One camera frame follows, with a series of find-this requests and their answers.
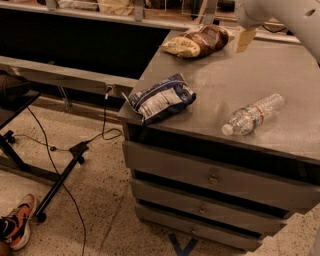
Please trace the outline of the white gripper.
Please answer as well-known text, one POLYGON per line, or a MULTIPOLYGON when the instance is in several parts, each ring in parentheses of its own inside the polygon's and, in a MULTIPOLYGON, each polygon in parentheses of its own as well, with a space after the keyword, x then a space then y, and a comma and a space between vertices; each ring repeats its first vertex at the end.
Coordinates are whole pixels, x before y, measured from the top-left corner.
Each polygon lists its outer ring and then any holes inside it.
POLYGON ((243 27, 236 33, 235 43, 235 52, 241 53, 254 40, 257 33, 254 28, 267 21, 267 14, 261 7, 259 0, 235 0, 234 13, 238 24, 243 27))

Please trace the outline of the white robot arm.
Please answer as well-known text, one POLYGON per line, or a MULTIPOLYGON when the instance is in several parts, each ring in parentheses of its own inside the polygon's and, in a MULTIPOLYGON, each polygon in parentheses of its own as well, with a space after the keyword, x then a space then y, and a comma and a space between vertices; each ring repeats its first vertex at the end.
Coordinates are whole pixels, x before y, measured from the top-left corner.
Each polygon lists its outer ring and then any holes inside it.
POLYGON ((275 18, 320 63, 319 0, 235 0, 234 13, 245 29, 257 28, 275 18))

